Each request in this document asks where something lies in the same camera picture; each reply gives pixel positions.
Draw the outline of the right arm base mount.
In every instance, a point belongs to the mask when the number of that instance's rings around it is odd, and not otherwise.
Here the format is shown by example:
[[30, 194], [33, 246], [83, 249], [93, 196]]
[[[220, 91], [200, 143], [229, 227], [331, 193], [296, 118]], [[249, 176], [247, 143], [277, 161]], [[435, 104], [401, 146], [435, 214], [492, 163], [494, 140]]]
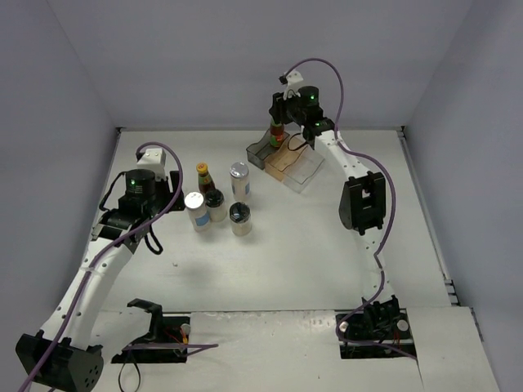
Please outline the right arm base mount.
[[342, 359], [417, 358], [408, 315], [395, 296], [335, 320]]

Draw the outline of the yellow-cap sauce bottle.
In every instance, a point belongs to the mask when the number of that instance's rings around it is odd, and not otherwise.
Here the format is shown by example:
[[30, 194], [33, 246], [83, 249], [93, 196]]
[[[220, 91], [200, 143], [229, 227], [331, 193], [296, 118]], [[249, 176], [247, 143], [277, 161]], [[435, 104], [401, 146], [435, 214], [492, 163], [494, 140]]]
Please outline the yellow-cap sauce bottle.
[[208, 165], [204, 162], [196, 165], [196, 171], [198, 174], [199, 192], [205, 195], [208, 191], [216, 188], [215, 182], [208, 170]]
[[284, 125], [276, 122], [273, 118], [270, 120], [270, 145], [279, 148], [284, 141]]

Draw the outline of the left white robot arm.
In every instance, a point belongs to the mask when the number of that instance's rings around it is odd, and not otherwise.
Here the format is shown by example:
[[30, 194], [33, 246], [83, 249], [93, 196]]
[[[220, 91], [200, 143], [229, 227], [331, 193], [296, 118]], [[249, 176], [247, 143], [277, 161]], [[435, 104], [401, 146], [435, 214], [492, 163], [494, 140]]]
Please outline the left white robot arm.
[[156, 176], [149, 169], [121, 174], [125, 192], [118, 206], [104, 209], [87, 252], [57, 308], [34, 335], [23, 334], [16, 354], [27, 373], [25, 391], [36, 382], [54, 390], [91, 391], [100, 379], [108, 346], [92, 343], [92, 330], [110, 289], [150, 227], [180, 198], [182, 170]]

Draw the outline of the silver-cap shaker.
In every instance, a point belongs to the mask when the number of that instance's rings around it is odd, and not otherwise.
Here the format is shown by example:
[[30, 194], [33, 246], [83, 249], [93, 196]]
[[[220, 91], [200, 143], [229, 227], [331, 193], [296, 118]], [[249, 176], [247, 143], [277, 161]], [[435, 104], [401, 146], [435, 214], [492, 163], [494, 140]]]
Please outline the silver-cap shaker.
[[184, 203], [194, 230], [205, 231], [211, 220], [204, 196], [200, 192], [190, 192], [185, 196]]
[[236, 162], [231, 165], [230, 182], [235, 201], [246, 203], [250, 197], [249, 168], [246, 163]]

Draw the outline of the black-lid spice jar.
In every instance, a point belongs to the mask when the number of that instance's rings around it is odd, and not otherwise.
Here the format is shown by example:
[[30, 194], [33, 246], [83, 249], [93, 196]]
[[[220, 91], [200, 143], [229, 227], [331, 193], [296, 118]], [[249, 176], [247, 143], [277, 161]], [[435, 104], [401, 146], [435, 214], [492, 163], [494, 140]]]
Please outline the black-lid spice jar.
[[250, 207], [243, 202], [236, 202], [230, 206], [230, 226], [236, 236], [244, 236], [252, 229]]

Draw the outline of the black-knob-lid spice jar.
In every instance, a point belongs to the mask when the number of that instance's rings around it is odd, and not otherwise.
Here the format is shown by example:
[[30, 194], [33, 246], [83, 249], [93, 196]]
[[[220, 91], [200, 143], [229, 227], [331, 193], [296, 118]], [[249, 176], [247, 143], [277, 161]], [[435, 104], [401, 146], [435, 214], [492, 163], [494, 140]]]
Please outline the black-knob-lid spice jar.
[[211, 189], [204, 195], [204, 199], [211, 221], [223, 221], [227, 216], [224, 194], [219, 189]]

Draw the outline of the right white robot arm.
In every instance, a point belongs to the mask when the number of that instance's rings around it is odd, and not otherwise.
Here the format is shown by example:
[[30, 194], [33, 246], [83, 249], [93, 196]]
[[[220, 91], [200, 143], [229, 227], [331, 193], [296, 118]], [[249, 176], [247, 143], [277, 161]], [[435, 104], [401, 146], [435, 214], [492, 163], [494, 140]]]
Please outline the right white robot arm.
[[276, 92], [269, 114], [277, 125], [297, 124], [305, 144], [344, 175], [338, 215], [342, 225], [356, 234], [368, 276], [360, 307], [361, 325], [370, 336], [381, 336], [400, 312], [379, 259], [396, 217], [396, 189], [376, 158], [348, 147], [335, 122], [324, 116], [319, 98], [319, 89], [313, 86], [302, 87], [297, 93]]

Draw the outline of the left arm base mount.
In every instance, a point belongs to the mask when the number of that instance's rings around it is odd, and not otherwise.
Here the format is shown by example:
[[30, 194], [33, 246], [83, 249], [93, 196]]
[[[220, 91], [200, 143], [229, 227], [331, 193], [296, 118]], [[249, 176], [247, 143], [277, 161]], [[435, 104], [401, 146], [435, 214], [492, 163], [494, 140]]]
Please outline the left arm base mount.
[[[127, 307], [144, 310], [150, 316], [148, 332], [137, 336], [131, 342], [131, 345], [157, 345], [160, 343], [185, 344], [185, 342], [189, 340], [189, 315], [166, 315], [160, 304], [138, 298], [128, 302]], [[181, 348], [134, 349], [116, 354], [111, 359], [111, 363], [124, 364], [128, 360], [145, 364], [186, 363], [187, 354], [188, 349]]]

